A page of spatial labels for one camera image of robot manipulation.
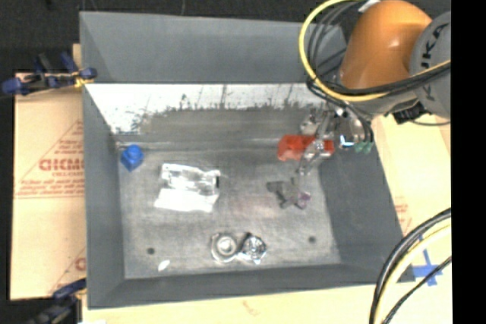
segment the cardboard sheet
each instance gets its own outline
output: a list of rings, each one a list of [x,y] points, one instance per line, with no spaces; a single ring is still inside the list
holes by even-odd
[[[47,297],[86,275],[83,122],[80,90],[16,99],[11,299]],[[440,121],[434,117],[425,121]],[[374,121],[377,148],[406,234],[451,204],[450,126]],[[414,261],[430,268],[450,255],[449,238]],[[390,302],[411,285],[396,285]],[[363,322],[373,285],[222,300],[88,310],[84,322]],[[452,266],[424,286],[394,322],[452,322]]]

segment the clamp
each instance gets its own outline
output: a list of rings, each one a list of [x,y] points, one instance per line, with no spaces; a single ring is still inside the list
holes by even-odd
[[[78,316],[80,299],[77,294],[86,289],[86,287],[86,279],[82,278],[58,289],[52,295],[54,300],[52,306],[22,324],[59,324],[71,314],[77,316],[76,322],[80,322],[80,317]]]
[[[41,90],[58,89],[62,87],[80,87],[85,83],[93,81],[98,72],[94,68],[79,69],[74,59],[67,53],[62,52],[61,62],[65,72],[53,74],[48,58],[39,54],[33,62],[33,73],[22,78],[12,77],[2,83],[2,92],[7,95],[28,95]]]

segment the red object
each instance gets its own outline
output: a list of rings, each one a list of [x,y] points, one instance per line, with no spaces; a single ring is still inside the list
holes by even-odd
[[[284,135],[279,141],[277,156],[280,161],[295,159],[299,161],[304,151],[314,142],[314,135]],[[323,141],[324,150],[330,155],[334,153],[334,142],[332,140]]]

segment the yellow cable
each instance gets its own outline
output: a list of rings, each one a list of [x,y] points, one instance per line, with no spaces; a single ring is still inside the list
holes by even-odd
[[[395,284],[403,272],[410,266],[417,255],[421,254],[429,245],[438,241],[442,237],[447,236],[452,231],[451,221],[449,221],[445,226],[431,233],[425,237],[422,241],[419,241],[414,247],[412,247],[408,253],[396,264],[391,276],[388,278],[387,282],[383,285],[381,289],[381,296],[377,303],[377,309],[375,311],[374,322],[382,323],[385,317],[381,314],[383,309],[383,300],[388,291],[390,285]]]
[[[322,3],[319,5],[317,8],[315,8],[309,16],[306,18],[304,23],[302,24],[301,31],[298,35],[298,51],[301,56],[302,63],[304,65],[305,70],[307,71],[308,75],[310,78],[316,83],[316,85],[319,87],[319,89],[324,92],[326,95],[333,97],[334,99],[338,100],[344,100],[347,102],[367,102],[369,100],[374,100],[378,99],[380,97],[383,97],[388,94],[388,92],[385,93],[370,93],[368,95],[363,95],[363,96],[354,96],[354,95],[346,95],[343,93],[338,93],[336,91],[333,91],[332,89],[328,88],[326,84],[324,84],[317,75],[314,72],[314,69],[312,69],[311,64],[309,63],[309,60],[307,58],[307,54],[305,53],[305,34],[311,25],[312,21],[315,19],[315,17],[324,11],[326,8],[331,7],[337,3],[341,2],[351,2],[351,1],[361,1],[361,0],[328,0],[327,2]],[[441,62],[440,64],[437,64],[435,66],[432,66],[424,71],[421,71],[417,74],[414,74],[413,76],[410,77],[410,80],[413,80],[416,77],[421,76],[422,74],[426,74],[438,67],[445,66],[446,64],[449,64],[450,60],[446,60],[444,62]]]

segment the blue block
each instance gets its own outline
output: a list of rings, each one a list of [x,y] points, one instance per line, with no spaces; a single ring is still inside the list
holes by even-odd
[[[128,171],[138,168],[144,161],[144,153],[137,145],[130,145],[121,153],[121,163]]]

